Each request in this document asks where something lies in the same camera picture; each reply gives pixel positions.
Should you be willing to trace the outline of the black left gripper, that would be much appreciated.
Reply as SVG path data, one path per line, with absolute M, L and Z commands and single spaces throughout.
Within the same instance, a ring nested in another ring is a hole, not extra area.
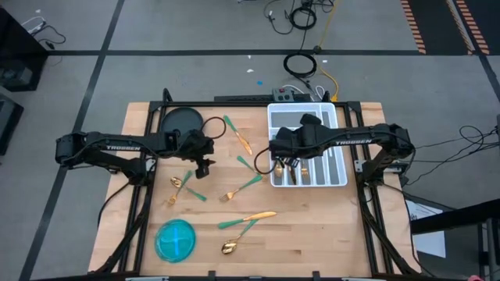
M 216 162 L 209 158 L 203 158 L 214 153 L 214 140 L 207 137 L 201 130 L 189 130 L 182 134 L 178 140 L 177 157 L 182 160 L 197 161 L 197 169 L 195 170 L 197 179 L 208 176 L 209 166 Z

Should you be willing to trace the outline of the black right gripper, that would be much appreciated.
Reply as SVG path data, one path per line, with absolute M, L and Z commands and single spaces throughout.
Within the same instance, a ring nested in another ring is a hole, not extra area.
M 302 126 L 296 130 L 281 127 L 269 142 L 271 158 L 277 158 L 282 169 L 288 165 L 288 159 L 289 166 L 296 168 L 300 158 L 313 158 L 325 151 L 325 147 L 316 138 L 316 129 L 322 126 L 322 121 L 305 113 L 300 123 Z

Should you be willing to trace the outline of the white cutlery tray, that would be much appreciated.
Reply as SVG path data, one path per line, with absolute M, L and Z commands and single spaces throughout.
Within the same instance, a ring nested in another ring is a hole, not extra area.
M 267 108 L 269 139 L 273 139 L 281 127 L 295 130 L 301 126 L 303 114 L 318 117 L 322 125 L 329 129 L 338 128 L 337 110 L 331 103 L 276 103 Z M 301 161 L 295 168 L 297 184 L 293 185 L 289 170 L 283 170 L 283 176 L 276 178 L 274 173 L 270 182 L 274 187 L 343 187 L 348 183 L 342 148 L 333 147 L 321 156 L 306 159 L 309 162 L 309 177 L 301 174 Z

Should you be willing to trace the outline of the black round plate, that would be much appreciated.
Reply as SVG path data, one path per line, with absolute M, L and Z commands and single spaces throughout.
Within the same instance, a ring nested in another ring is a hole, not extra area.
M 182 135 L 190 130 L 199 130 L 202 124 L 202 115 L 197 110 L 180 107 L 169 111 L 162 118 L 160 130 L 162 132 L 177 132 Z

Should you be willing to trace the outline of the grey power strip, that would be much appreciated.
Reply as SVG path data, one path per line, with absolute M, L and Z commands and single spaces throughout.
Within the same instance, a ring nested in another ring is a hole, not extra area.
M 273 101 L 277 103 L 294 102 L 295 91 L 289 87 L 272 89 Z

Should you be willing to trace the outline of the black long bar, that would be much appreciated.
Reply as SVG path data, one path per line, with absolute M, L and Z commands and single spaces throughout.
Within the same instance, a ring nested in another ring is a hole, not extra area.
M 258 95 L 228 95 L 228 96 L 215 96 L 214 102 L 272 102 L 273 98 L 268 94 Z

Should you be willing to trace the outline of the white paper sheet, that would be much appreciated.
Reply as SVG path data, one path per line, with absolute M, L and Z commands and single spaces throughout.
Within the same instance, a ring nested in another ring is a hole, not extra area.
M 409 207 L 411 220 L 424 219 L 432 215 L 441 214 L 443 211 L 430 206 L 415 203 L 410 200 L 405 201 Z M 413 234 L 412 238 L 416 243 L 416 250 L 425 254 L 437 256 L 439 258 L 446 257 L 445 248 L 445 232 L 438 231 L 433 233 Z

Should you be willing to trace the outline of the black furniture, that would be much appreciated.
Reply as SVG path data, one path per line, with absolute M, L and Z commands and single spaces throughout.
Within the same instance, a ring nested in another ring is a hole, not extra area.
M 0 156 L 5 155 L 24 107 L 0 94 Z

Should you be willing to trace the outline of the black cabinet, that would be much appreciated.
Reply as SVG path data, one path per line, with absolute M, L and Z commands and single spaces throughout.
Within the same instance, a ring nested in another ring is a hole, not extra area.
M 0 6 L 0 87 L 35 91 L 48 51 Z

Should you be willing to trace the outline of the black aluminium table frame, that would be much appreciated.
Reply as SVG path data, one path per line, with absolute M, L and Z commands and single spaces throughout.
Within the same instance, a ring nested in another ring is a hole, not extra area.
M 376 155 L 378 146 L 343 150 L 348 177 L 344 187 L 289 189 L 262 181 L 222 202 L 221 196 L 247 183 L 253 172 L 237 160 L 245 150 L 232 129 L 223 127 L 220 117 L 230 117 L 259 155 L 260 169 L 267 170 L 270 161 L 264 152 L 268 138 L 266 106 L 197 102 L 195 107 L 208 122 L 205 132 L 216 137 L 216 163 L 206 178 L 189 180 L 187 185 L 207 200 L 200 201 L 183 191 L 173 206 L 168 205 L 175 192 L 170 178 L 182 177 L 193 169 L 191 162 L 160 160 L 152 189 L 127 187 L 124 176 L 112 176 L 107 191 L 110 202 L 102 213 L 90 271 L 101 268 L 114 252 L 126 231 L 130 208 L 140 207 L 146 195 L 152 198 L 150 212 L 130 243 L 126 262 L 126 269 L 141 276 L 266 281 L 274 277 L 369 277 L 385 271 L 387 254 L 376 236 L 365 230 L 352 163 L 353 156 Z M 226 229 L 217 225 L 260 212 L 277 214 L 258 220 L 232 253 L 223 254 L 223 244 L 236 238 L 251 221 Z M 171 219 L 188 221 L 196 232 L 195 249 L 179 263 L 163 261 L 155 253 L 155 235 Z

